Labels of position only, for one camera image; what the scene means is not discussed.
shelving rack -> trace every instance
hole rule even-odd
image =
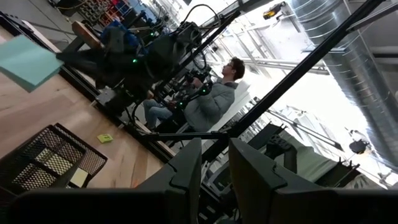
[[[131,5],[127,0],[87,0],[79,13],[93,25],[106,27],[114,19],[122,22],[130,10]]]

teal paper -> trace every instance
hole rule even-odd
[[[53,52],[24,35],[0,45],[0,72],[28,92],[56,75],[62,65]]]

yellow sticky note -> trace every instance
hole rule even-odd
[[[97,136],[97,138],[101,143],[107,143],[113,140],[110,134],[100,134],[99,136]]]

plastic crate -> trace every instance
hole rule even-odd
[[[105,166],[108,158],[102,153],[98,152],[95,148],[91,147],[89,144],[81,140],[78,136],[70,132],[67,128],[63,127],[61,124],[56,124],[57,128],[62,134],[70,138],[71,141],[75,142],[77,145],[86,150],[86,156],[79,165],[79,168],[88,174],[83,187],[87,187],[88,182]]]
[[[56,127],[47,126],[0,159],[0,187],[15,195],[66,187],[85,154],[86,149]]]

